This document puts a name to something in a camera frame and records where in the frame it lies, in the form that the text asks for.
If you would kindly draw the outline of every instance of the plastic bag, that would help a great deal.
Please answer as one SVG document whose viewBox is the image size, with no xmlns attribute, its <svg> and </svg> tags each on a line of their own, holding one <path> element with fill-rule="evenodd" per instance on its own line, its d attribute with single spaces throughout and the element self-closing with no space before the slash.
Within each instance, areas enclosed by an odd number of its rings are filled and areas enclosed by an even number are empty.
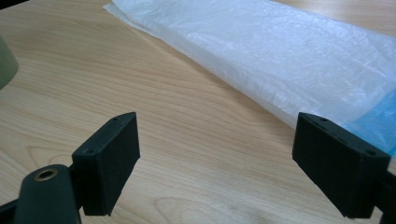
<svg viewBox="0 0 396 224">
<path fill-rule="evenodd" d="M 330 119 L 396 154 L 396 38 L 265 0 L 113 0 L 110 13 L 295 127 Z"/>
</svg>

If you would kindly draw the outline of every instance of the screw hole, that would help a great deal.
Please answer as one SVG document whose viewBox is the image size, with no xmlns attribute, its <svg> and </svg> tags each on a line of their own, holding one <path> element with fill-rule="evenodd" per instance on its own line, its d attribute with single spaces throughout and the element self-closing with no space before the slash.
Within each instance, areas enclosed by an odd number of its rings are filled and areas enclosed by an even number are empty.
<svg viewBox="0 0 396 224">
<path fill-rule="evenodd" d="M 58 170 L 56 169 L 48 169 L 48 170 L 43 170 L 37 175 L 35 175 L 35 181 L 45 181 L 53 178 L 58 174 Z"/>
</svg>

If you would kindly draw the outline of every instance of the black bracket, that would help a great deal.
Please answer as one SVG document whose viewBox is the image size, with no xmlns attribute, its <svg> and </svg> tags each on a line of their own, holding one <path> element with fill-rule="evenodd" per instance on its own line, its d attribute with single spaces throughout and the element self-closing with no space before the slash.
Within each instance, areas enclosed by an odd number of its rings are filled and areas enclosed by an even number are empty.
<svg viewBox="0 0 396 224">
<path fill-rule="evenodd" d="M 396 223 L 396 177 L 390 155 L 315 115 L 300 113 L 292 157 L 344 217 Z"/>
<path fill-rule="evenodd" d="M 0 10 L 7 8 L 7 7 L 13 7 L 17 4 L 27 2 L 29 0 L 1 0 L 0 1 Z"/>
<path fill-rule="evenodd" d="M 109 120 L 72 155 L 73 164 L 50 165 L 26 176 L 20 198 L 0 206 L 0 223 L 80 223 L 111 215 L 140 158 L 136 114 Z"/>
</svg>

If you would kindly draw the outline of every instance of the wooden table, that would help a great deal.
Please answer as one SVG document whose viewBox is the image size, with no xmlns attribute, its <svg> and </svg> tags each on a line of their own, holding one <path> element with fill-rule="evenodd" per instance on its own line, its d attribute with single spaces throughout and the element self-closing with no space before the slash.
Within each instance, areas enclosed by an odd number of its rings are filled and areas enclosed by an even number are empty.
<svg viewBox="0 0 396 224">
<path fill-rule="evenodd" d="M 284 0 L 396 36 L 393 0 Z M 136 111 L 142 158 L 112 217 L 83 223 L 378 223 L 343 218 L 291 159 L 294 130 L 104 0 L 0 11 L 20 71 L 0 90 L 0 204 L 108 119 Z M 396 162 L 390 167 L 396 173 Z"/>
</svg>

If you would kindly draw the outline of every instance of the black rectangular block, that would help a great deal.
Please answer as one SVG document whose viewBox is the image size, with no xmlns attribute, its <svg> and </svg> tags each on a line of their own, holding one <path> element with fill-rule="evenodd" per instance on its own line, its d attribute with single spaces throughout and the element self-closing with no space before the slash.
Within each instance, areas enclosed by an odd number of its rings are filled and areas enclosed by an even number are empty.
<svg viewBox="0 0 396 224">
<path fill-rule="evenodd" d="M 140 158 L 136 113 L 109 120 L 72 158 L 85 215 L 110 215 Z"/>
<path fill-rule="evenodd" d="M 292 157 L 344 217 L 370 217 L 390 155 L 330 120 L 300 113 Z"/>
</svg>

